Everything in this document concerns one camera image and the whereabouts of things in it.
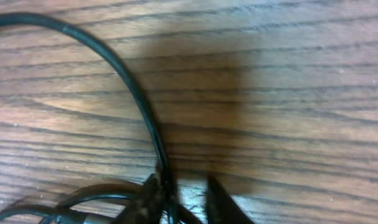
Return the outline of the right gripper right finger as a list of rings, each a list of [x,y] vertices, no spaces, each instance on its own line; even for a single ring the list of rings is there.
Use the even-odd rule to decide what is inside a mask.
[[[205,211],[208,224],[255,224],[212,175],[207,176]]]

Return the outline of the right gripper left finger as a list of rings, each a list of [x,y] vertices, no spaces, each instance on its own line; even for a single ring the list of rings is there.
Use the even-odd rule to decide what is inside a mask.
[[[144,182],[136,198],[111,222],[112,224],[159,223],[164,209],[164,189],[157,174]]]

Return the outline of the black cable silver plugs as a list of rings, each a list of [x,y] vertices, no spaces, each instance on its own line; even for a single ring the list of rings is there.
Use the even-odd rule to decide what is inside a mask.
[[[158,122],[142,88],[117,54],[93,35],[67,22],[29,12],[0,14],[0,27],[18,24],[41,26],[68,35],[98,53],[114,68],[133,95],[153,140],[158,157],[158,169],[154,174],[158,175],[164,189],[164,209],[162,214],[167,214],[169,223],[199,223],[199,219],[177,201],[176,182],[172,176],[169,157],[166,153]],[[54,207],[18,205],[5,208],[0,211],[0,222],[14,215],[34,215],[41,217],[41,223],[111,223],[117,216],[113,218],[95,213],[80,212],[74,210],[73,207],[84,202],[101,199],[122,199],[127,200],[129,204],[137,197],[142,186],[133,190],[118,184],[88,186],[80,189],[76,194],[61,201]]]

